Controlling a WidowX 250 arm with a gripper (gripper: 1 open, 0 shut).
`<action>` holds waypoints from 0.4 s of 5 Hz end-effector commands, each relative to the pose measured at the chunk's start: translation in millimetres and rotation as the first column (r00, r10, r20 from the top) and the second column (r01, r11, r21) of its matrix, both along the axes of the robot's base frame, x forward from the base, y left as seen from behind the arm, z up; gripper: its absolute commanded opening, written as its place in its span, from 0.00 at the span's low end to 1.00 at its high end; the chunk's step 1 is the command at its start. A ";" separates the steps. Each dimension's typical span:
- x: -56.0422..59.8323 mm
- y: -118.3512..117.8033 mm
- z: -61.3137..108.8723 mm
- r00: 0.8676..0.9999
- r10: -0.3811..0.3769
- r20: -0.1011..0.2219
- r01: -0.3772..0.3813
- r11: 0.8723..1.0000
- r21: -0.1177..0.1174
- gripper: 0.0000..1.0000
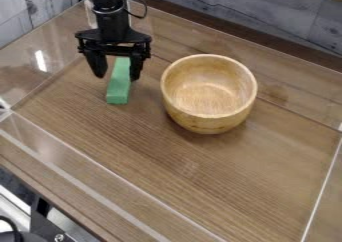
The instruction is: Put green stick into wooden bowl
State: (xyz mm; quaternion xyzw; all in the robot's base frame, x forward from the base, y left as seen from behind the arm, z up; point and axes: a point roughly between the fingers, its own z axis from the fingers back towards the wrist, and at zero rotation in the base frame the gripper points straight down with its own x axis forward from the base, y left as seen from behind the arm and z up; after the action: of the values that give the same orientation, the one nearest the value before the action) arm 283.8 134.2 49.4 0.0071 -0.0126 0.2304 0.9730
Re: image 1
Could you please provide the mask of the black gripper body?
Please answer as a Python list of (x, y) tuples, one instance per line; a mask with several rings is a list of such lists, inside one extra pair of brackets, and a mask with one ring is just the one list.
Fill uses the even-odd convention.
[(153, 38), (133, 29), (128, 9), (94, 10), (94, 13), (98, 28), (75, 33), (79, 52), (95, 51), (105, 55), (124, 54), (125, 56), (137, 52), (144, 58), (150, 58)]

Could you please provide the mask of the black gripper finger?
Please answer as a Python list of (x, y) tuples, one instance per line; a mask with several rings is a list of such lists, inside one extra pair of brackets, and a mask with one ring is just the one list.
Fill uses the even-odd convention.
[(140, 53), (133, 53), (130, 56), (130, 79), (137, 81), (141, 78), (141, 71), (144, 69), (144, 57)]
[(94, 72), (94, 75), (98, 78), (103, 78), (109, 69), (106, 55), (99, 51), (85, 51), (85, 56)]

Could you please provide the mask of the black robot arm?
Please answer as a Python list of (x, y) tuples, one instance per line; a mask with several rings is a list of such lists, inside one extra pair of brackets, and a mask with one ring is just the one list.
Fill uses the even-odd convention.
[(130, 58), (130, 79), (141, 78), (144, 64), (152, 57), (153, 37), (137, 31), (130, 25), (130, 16), (144, 19), (129, 10), (129, 0), (93, 0), (91, 8), (98, 27), (78, 31), (78, 51), (85, 55), (91, 70), (103, 78), (107, 69), (107, 56)]

